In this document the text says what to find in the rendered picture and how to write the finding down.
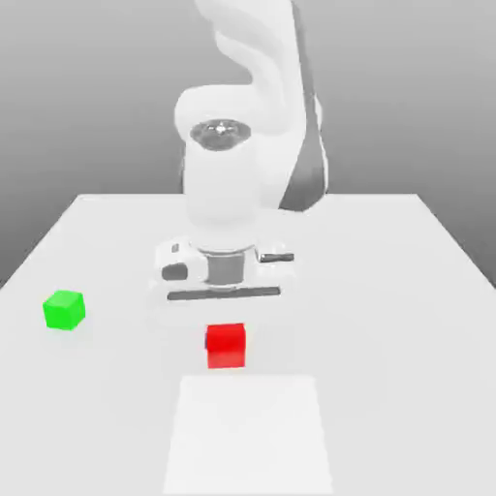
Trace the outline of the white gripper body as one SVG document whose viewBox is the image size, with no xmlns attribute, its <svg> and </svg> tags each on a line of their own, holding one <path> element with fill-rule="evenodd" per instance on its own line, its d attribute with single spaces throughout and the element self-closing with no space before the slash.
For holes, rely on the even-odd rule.
<svg viewBox="0 0 496 496">
<path fill-rule="evenodd" d="M 295 280 L 229 290 L 170 288 L 148 290 L 150 323 L 238 323 L 281 313 L 295 295 Z"/>
</svg>

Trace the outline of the small red cube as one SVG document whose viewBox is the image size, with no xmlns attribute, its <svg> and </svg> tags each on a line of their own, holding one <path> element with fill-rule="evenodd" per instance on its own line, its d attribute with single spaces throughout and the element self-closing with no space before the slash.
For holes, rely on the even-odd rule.
<svg viewBox="0 0 496 496">
<path fill-rule="evenodd" d="M 209 325 L 204 346 L 210 369 L 245 366 L 246 330 L 244 324 Z"/>
</svg>

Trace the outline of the small green cube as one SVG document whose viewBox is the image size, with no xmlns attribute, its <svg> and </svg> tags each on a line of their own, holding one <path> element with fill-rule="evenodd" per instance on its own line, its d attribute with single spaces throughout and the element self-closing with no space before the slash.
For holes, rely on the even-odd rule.
<svg viewBox="0 0 496 496">
<path fill-rule="evenodd" d="M 83 294 L 56 291 L 43 303 L 43 311 L 48 328 L 74 330 L 86 315 Z"/>
</svg>

